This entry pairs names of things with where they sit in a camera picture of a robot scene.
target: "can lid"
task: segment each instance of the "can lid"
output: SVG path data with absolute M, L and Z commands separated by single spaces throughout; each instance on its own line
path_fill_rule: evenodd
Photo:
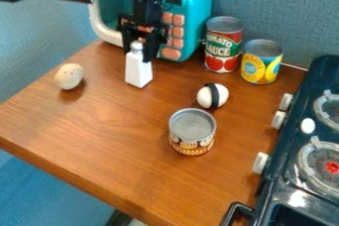
M 195 142 L 212 135 L 216 130 L 216 122 L 206 111 L 185 108 L 171 115 L 169 130 L 186 142 Z
M 283 49 L 270 40 L 251 40 L 245 44 L 245 54 L 259 57 L 278 57 L 283 54 Z
M 220 33 L 238 33 L 244 30 L 243 24 L 234 17 L 218 16 L 207 21 L 207 30 Z

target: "red light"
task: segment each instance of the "red light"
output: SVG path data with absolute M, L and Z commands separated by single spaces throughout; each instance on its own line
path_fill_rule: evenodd
M 334 162 L 327 163 L 326 169 L 333 174 L 339 173 L 339 165 L 337 163 L 334 163 Z

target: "toy stove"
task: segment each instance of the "toy stove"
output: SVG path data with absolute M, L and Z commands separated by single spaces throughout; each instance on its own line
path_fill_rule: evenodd
M 221 225 L 240 214 L 248 225 L 339 225 L 339 56 L 315 60 L 294 95 L 282 98 L 273 153 L 259 153 L 257 204 L 231 204 Z

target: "teal microwave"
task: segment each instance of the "teal microwave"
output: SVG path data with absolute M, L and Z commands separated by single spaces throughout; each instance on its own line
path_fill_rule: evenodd
M 94 0 L 89 13 L 98 37 L 122 47 L 117 15 L 132 13 L 132 4 L 133 0 Z M 163 22 L 169 25 L 169 38 L 161 45 L 159 57 L 178 62 L 188 59 L 204 39 L 211 8 L 212 0 L 163 0 Z

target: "tin can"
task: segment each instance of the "tin can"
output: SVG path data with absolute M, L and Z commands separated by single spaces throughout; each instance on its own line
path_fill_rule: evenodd
M 205 65 L 219 73 L 237 68 L 244 28 L 234 17 L 220 16 L 207 21 Z
M 215 131 L 213 116 L 200 109 L 181 109 L 169 119 L 169 143 L 184 155 L 199 156 L 210 151 Z
M 282 48 L 273 41 L 252 40 L 245 44 L 241 76 L 254 84 L 270 84 L 277 79 L 283 59 Z

